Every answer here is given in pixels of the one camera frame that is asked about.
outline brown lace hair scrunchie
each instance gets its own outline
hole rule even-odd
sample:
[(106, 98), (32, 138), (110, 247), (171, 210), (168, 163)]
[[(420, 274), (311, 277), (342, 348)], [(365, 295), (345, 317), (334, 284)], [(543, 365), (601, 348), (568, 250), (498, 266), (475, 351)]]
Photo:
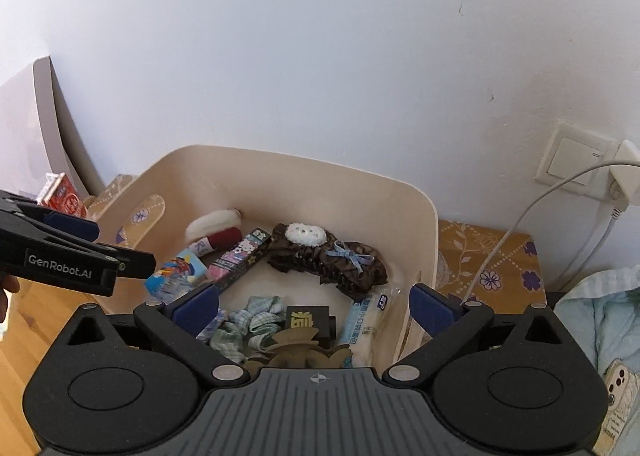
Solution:
[[(287, 239), (287, 235), (296, 238), (292, 232), (312, 232), (313, 235), (311, 240), (305, 241), (305, 236), (297, 240), (307, 243), (305, 245)], [(380, 253), (372, 246), (359, 242), (342, 242), (336, 240), (328, 230), (302, 224), (287, 226), (280, 223), (273, 229), (272, 235), (268, 263), (276, 270), (297, 270), (320, 276), (320, 284), (336, 283), (338, 290), (355, 302), (363, 300), (372, 286), (386, 283), (385, 265), (380, 259)]]

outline red box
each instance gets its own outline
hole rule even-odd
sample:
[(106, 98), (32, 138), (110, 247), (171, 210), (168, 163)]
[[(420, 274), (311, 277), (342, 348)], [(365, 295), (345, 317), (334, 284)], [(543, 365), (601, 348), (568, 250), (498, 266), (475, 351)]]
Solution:
[(78, 196), (69, 176), (65, 173), (47, 174), (47, 183), (37, 198), (39, 205), (50, 207), (63, 214), (86, 218), (86, 207)]

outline human hand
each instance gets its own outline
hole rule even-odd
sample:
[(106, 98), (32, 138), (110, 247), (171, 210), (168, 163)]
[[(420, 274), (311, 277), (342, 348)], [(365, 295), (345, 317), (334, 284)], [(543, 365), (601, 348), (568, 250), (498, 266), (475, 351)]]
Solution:
[(14, 276), (7, 274), (0, 274), (0, 322), (4, 322), (6, 317), (6, 310), (9, 306), (9, 300), (6, 293), (3, 290), (7, 290), (11, 293), (20, 291), (20, 283)]

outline blue gripper pad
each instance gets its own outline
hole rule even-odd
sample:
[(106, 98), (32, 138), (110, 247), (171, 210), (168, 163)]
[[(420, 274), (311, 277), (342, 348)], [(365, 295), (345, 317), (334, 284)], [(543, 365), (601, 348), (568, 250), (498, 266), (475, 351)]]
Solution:
[(462, 317), (463, 309), (459, 303), (418, 283), (409, 291), (409, 313), (423, 330), (435, 337)]
[(219, 306), (218, 290), (204, 283), (166, 306), (163, 313), (195, 337), (216, 318)]
[(67, 234), (91, 243), (98, 239), (100, 235), (100, 227), (98, 227), (97, 223), (59, 212), (50, 212), (43, 217), (42, 222), (49, 227), (62, 230)]

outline white fluffy pom-pom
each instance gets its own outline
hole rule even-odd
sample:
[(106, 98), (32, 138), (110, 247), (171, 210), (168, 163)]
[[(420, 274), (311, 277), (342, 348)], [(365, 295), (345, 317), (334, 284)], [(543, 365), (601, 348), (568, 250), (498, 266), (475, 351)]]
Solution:
[(231, 227), (240, 228), (241, 223), (240, 213), (236, 209), (213, 211), (191, 222), (185, 237), (187, 242), (191, 243)]
[(316, 225), (292, 223), (287, 227), (284, 236), (292, 243), (304, 246), (322, 246), (326, 243), (326, 232)]

